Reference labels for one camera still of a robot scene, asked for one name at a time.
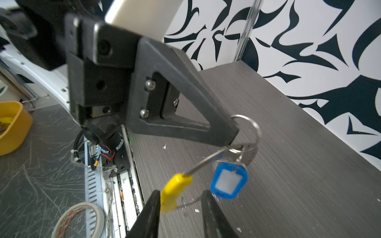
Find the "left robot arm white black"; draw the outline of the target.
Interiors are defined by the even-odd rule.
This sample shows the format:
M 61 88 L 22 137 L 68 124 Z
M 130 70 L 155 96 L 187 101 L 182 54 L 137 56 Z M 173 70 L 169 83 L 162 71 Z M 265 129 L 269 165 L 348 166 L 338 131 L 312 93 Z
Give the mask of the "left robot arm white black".
M 1 26 L 32 63 L 68 69 L 69 112 L 93 143 L 134 133 L 229 145 L 238 134 L 187 55 L 108 23 L 109 1 L 18 1 Z

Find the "metal keyring with keys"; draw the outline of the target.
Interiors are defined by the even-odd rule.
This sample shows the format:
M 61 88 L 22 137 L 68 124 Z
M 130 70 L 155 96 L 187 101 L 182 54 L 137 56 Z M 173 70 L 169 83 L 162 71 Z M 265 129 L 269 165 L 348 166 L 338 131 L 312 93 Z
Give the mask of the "metal keyring with keys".
M 247 169 L 248 165 L 253 161 L 259 150 L 259 143 L 262 138 L 262 131 L 260 126 L 253 119 L 243 115 L 232 115 L 233 119 L 243 119 L 248 121 L 256 131 L 257 137 L 253 143 L 238 143 L 230 145 L 224 149 L 221 149 L 197 163 L 188 172 L 183 173 L 188 176 L 192 176 L 195 172 L 205 167 L 210 163 L 216 163 L 217 161 L 228 161 L 243 163 Z

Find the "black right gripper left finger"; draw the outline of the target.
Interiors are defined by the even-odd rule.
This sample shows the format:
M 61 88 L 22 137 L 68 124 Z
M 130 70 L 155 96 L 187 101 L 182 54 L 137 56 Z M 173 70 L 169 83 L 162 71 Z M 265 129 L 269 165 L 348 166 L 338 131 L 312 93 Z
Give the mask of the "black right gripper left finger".
M 154 190 L 126 238 L 157 238 L 160 209 L 160 191 Z

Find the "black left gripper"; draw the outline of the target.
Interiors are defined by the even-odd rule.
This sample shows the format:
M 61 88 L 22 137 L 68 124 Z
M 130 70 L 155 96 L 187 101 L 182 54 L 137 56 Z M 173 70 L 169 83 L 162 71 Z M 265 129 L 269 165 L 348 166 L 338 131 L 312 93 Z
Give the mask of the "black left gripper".
M 74 13 L 64 29 L 70 114 L 80 125 L 121 112 L 130 87 L 124 125 L 133 133 L 220 147 L 235 139 L 238 125 L 184 51 Z M 176 114 L 181 95 L 206 123 Z

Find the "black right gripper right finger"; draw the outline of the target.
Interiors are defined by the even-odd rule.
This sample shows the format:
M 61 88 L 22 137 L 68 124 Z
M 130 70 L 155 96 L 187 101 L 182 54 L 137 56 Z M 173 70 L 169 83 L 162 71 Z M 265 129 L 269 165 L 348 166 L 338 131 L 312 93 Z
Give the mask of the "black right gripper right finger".
M 203 230 L 205 238 L 237 238 L 228 219 L 220 209 L 211 191 L 205 190 L 201 196 Z

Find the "blue key tag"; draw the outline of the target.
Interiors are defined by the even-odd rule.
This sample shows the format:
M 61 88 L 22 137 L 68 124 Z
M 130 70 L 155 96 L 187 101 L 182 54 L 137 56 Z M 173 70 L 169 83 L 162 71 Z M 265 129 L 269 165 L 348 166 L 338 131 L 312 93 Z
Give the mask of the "blue key tag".
M 249 180 L 247 167 L 243 163 L 217 161 L 210 191 L 222 199 L 237 197 Z

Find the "yellow key tag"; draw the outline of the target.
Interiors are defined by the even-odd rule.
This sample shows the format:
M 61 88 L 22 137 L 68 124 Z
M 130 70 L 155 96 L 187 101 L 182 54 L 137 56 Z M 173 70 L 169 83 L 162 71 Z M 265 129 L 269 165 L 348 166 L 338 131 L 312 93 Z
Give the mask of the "yellow key tag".
M 192 176 L 185 174 L 174 175 L 165 185 L 160 194 L 160 212 L 165 214 L 177 208 L 177 199 L 193 182 Z

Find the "yellow plastic bin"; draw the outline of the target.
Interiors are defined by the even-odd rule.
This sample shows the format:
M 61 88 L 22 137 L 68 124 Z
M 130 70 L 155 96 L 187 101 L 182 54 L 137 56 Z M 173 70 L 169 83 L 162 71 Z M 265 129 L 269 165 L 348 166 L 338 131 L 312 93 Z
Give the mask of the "yellow plastic bin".
M 1 133 L 1 156 L 18 149 L 24 142 L 32 124 L 32 116 L 18 101 L 1 102 L 1 123 L 8 124 Z

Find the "white tape roll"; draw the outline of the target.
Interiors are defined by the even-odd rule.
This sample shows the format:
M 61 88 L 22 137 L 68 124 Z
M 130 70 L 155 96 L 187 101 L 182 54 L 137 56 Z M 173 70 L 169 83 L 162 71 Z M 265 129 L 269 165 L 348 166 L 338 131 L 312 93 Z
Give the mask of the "white tape roll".
M 58 219 L 54 226 L 52 238 L 66 238 L 69 229 L 78 232 L 86 238 L 100 238 L 105 227 L 105 214 L 102 208 L 90 202 L 81 202 L 71 206 Z

